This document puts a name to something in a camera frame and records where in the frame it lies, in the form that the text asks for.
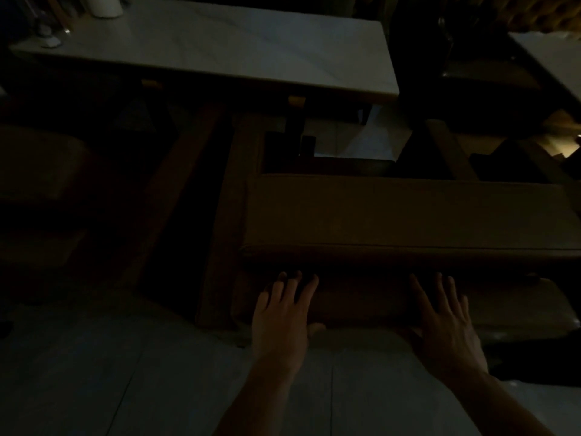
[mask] white table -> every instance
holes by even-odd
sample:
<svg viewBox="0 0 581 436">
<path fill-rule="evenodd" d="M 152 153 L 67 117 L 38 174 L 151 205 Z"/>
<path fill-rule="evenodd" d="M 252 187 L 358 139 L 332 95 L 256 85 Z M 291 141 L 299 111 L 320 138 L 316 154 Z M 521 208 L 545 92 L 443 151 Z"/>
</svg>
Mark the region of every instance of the white table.
<svg viewBox="0 0 581 436">
<path fill-rule="evenodd" d="M 11 49 L 106 63 L 301 84 L 382 96 L 399 93 L 377 21 L 211 5 L 133 0 L 124 15 L 88 15 L 62 46 L 35 38 Z"/>
<path fill-rule="evenodd" d="M 537 32 L 510 36 L 581 104 L 581 41 Z"/>
</svg>

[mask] paper towel roll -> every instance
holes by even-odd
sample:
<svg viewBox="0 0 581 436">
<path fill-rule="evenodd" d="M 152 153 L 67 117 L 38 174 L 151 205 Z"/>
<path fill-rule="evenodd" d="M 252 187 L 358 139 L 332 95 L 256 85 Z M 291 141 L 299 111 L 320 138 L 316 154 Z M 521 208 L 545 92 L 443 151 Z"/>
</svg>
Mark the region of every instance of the paper towel roll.
<svg viewBox="0 0 581 436">
<path fill-rule="evenodd" d="M 91 13 L 100 18 L 116 18 L 123 15 L 119 0 L 85 0 Z"/>
</svg>

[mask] hand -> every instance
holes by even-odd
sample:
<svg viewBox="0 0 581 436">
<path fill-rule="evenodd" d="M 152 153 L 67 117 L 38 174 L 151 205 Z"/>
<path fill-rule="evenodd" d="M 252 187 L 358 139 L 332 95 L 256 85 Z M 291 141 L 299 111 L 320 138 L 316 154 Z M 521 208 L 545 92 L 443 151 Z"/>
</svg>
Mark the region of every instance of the hand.
<svg viewBox="0 0 581 436">
<path fill-rule="evenodd" d="M 446 295 L 442 275 L 436 274 L 437 313 L 413 274 L 410 285 L 421 315 L 421 335 L 411 329 L 400 335 L 410 343 L 427 371 L 447 386 L 464 375 L 488 373 L 480 339 L 470 320 L 468 298 L 462 295 L 458 301 L 454 278 L 447 278 Z"/>
<path fill-rule="evenodd" d="M 252 318 L 252 352 L 255 361 L 268 360 L 294 377 L 303 365 L 309 337 L 324 330 L 325 326 L 320 323 L 307 326 L 307 313 L 319 278 L 314 276 L 304 287 L 297 303 L 294 302 L 294 294 L 302 273 L 297 271 L 295 277 L 288 280 L 285 288 L 286 278 L 287 274 L 282 272 L 273 283 L 270 302 L 268 292 L 258 296 Z"/>
</svg>

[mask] table top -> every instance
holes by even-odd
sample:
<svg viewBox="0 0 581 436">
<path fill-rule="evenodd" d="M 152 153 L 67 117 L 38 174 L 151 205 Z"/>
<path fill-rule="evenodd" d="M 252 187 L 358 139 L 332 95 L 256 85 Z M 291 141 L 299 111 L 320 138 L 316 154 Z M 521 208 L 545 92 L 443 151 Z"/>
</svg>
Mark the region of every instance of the table top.
<svg viewBox="0 0 581 436">
<path fill-rule="evenodd" d="M 399 89 L 378 21 L 211 5 L 133 0 L 122 16 L 85 15 L 62 46 L 35 37 L 16 52 L 288 82 L 373 94 Z"/>
<path fill-rule="evenodd" d="M 510 36 L 581 102 L 581 41 L 538 32 Z"/>
</svg>

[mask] forearm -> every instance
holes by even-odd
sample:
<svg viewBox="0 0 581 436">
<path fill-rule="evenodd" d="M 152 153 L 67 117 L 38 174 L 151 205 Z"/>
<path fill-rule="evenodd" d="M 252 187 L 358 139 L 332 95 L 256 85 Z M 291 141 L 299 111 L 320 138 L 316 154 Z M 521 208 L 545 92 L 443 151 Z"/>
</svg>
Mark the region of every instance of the forearm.
<svg viewBox="0 0 581 436">
<path fill-rule="evenodd" d="M 269 361 L 257 361 L 214 436 L 280 433 L 293 376 Z"/>
<path fill-rule="evenodd" d="M 460 376 L 446 383 L 483 436 L 553 436 L 487 373 Z"/>
</svg>

